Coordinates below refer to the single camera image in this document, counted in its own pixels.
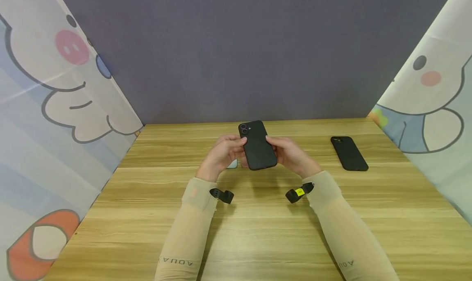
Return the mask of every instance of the yellow tag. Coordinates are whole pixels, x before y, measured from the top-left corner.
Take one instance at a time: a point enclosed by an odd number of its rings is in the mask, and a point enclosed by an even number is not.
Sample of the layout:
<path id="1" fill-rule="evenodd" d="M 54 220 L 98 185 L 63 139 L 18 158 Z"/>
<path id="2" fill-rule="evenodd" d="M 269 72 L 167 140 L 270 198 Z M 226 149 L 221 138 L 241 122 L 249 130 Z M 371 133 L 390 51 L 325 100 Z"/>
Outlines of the yellow tag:
<path id="1" fill-rule="evenodd" d="M 302 188 L 299 188 L 299 189 L 295 190 L 295 192 L 296 192 L 296 194 L 299 195 L 299 196 L 305 195 L 305 191 L 303 191 Z"/>

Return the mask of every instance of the light blue curtain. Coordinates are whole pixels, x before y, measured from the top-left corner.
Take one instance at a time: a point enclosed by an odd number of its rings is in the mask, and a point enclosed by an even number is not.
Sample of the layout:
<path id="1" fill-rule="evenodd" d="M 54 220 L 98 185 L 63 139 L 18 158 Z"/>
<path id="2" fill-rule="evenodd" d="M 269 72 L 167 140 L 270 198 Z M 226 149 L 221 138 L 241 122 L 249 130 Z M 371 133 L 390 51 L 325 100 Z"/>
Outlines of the light blue curtain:
<path id="1" fill-rule="evenodd" d="M 370 113 L 472 224 L 472 0 L 449 0 Z"/>
<path id="2" fill-rule="evenodd" d="M 0 280 L 38 280 L 142 123 L 62 0 L 0 0 Z"/>

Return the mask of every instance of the wooden table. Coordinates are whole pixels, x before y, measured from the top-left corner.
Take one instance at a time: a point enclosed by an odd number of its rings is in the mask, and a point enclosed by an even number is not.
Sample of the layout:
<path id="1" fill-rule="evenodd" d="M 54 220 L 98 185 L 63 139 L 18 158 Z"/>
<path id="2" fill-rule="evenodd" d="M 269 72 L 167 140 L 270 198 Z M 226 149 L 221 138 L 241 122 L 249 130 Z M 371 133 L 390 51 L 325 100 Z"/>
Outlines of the wooden table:
<path id="1" fill-rule="evenodd" d="M 147 125 L 54 263 L 47 281 L 152 281 L 187 181 L 218 138 L 238 123 Z M 265 122 L 289 136 L 337 180 L 386 250 L 400 279 L 472 280 L 472 228 L 369 119 Z M 342 169 L 331 136 L 351 136 L 370 166 Z M 202 281 L 342 280 L 305 199 L 283 166 L 226 170 L 235 193 L 218 203 Z"/>

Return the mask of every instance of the arm sleeve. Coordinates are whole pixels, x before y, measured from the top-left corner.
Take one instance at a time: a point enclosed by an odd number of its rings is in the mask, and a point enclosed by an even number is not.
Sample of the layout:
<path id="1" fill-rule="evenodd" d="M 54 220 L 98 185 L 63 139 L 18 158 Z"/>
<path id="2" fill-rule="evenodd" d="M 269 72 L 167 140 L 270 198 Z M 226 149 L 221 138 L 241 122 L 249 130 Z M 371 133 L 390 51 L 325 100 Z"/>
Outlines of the arm sleeve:
<path id="1" fill-rule="evenodd" d="M 197 278 L 209 225 L 217 199 L 209 191 L 216 183 L 193 178 L 182 197 L 182 206 L 162 247 L 155 281 L 194 281 Z"/>
<path id="2" fill-rule="evenodd" d="M 313 182 L 314 188 L 306 196 L 345 280 L 399 280 L 385 251 L 342 197 L 332 176 L 323 171 L 303 182 Z"/>

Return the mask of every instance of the gray backdrop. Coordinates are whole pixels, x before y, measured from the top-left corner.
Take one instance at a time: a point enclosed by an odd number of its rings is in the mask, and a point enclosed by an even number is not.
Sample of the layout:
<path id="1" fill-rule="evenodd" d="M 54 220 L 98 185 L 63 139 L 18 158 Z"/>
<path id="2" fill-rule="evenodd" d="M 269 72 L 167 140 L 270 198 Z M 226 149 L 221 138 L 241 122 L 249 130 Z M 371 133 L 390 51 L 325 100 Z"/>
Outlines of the gray backdrop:
<path id="1" fill-rule="evenodd" d="M 364 117 L 446 0 L 64 0 L 143 123 Z"/>

